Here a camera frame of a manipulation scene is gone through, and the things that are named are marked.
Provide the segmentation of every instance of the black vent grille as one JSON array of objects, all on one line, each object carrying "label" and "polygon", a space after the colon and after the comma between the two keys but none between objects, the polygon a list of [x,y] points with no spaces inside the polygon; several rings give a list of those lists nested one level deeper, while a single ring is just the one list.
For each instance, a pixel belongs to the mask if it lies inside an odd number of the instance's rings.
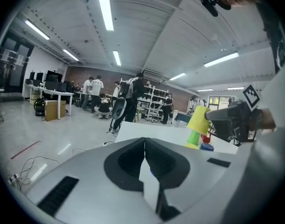
[{"label": "black vent grille", "polygon": [[50,216],[54,216],[78,181],[79,179],[72,177],[63,178],[38,204],[38,207]]}]

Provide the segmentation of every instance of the ceiling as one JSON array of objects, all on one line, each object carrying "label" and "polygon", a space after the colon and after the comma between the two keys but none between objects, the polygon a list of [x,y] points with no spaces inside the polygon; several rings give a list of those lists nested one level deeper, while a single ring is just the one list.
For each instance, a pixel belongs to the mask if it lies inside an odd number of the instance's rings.
[{"label": "ceiling", "polygon": [[[166,80],[186,73],[167,84],[190,92],[205,88],[220,92],[248,84],[262,90],[275,75],[272,51],[254,5],[230,11],[217,7],[218,17],[200,0],[111,0],[111,9],[114,31],[107,31],[99,0],[29,0],[10,29],[69,65],[130,74],[149,69]],[[50,40],[30,29],[26,19]],[[113,50],[119,51],[121,67]],[[240,57],[203,66],[234,51]]]}]

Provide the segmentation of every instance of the blue object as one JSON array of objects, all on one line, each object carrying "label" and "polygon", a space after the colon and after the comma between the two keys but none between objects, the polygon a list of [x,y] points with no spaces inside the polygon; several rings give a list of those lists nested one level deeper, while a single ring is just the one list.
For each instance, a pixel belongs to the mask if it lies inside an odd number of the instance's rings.
[{"label": "blue object", "polygon": [[207,150],[207,151],[214,151],[214,147],[210,144],[202,143],[200,145],[201,150]]}]

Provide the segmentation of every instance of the brick wall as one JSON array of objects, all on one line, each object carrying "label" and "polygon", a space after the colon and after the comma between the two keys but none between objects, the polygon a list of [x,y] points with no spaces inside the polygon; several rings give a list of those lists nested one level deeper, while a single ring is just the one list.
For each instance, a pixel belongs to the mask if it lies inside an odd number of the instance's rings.
[{"label": "brick wall", "polygon": [[[113,72],[108,70],[99,70],[99,69],[92,69],[92,68],[84,68],[84,67],[75,67],[69,66],[66,72],[65,80],[68,81],[75,81],[75,84],[79,84],[82,87],[83,83],[90,77],[97,78],[97,75],[102,76],[102,82],[104,84],[104,89],[102,90],[105,94],[113,94],[114,92],[114,82],[120,81],[121,78],[123,80],[129,80],[133,76],[128,74],[123,74],[119,72]],[[163,91],[169,91],[172,93],[172,98],[174,100],[174,109],[179,110],[182,112],[186,112],[188,100],[191,98],[191,94],[185,91],[181,91],[175,88],[172,88],[165,84],[158,84],[155,82],[150,81],[152,85],[156,88],[161,89]]]}]

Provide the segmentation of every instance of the person crouching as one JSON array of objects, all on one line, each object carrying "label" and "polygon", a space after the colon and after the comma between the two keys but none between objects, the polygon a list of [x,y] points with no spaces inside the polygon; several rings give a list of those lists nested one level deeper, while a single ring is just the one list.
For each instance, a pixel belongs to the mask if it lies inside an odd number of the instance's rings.
[{"label": "person crouching", "polygon": [[108,119],[110,112],[113,110],[112,107],[110,107],[110,100],[105,97],[104,93],[101,93],[99,95],[99,100],[94,109],[99,114],[99,119]]}]

